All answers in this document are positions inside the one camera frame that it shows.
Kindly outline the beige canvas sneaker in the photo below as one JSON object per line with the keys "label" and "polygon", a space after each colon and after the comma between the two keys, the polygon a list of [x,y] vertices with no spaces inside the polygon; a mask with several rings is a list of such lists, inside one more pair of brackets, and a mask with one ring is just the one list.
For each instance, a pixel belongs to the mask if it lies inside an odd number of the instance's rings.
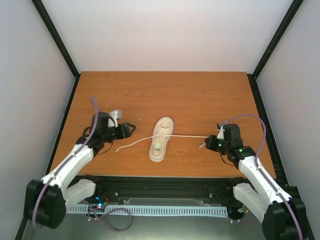
{"label": "beige canvas sneaker", "polygon": [[149,159],[161,162],[166,156],[167,144],[174,131],[174,122],[170,117],[162,117],[155,125],[149,149]]}

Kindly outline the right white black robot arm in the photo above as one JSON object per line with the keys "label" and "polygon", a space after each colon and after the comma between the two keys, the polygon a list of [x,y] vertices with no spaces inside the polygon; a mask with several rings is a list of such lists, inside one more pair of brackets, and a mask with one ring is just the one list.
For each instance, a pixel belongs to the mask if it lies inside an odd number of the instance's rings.
{"label": "right white black robot arm", "polygon": [[267,240],[305,240],[308,237],[306,206],[270,176],[258,155],[243,145],[236,124],[218,124],[218,135],[205,139],[205,147],[233,163],[248,182],[233,186],[233,196],[261,223]]}

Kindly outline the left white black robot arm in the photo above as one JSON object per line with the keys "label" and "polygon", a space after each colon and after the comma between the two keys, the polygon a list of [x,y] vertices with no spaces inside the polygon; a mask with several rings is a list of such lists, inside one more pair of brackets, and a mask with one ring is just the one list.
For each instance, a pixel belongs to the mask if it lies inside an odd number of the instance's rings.
{"label": "left white black robot arm", "polygon": [[66,212],[79,202],[90,198],[99,201],[104,188],[92,180],[82,179],[70,185],[79,171],[104,148],[116,140],[131,137],[136,126],[118,123],[121,111],[98,112],[76,141],[71,152],[51,172],[40,180],[31,180],[26,187],[23,215],[34,227],[57,228]]}

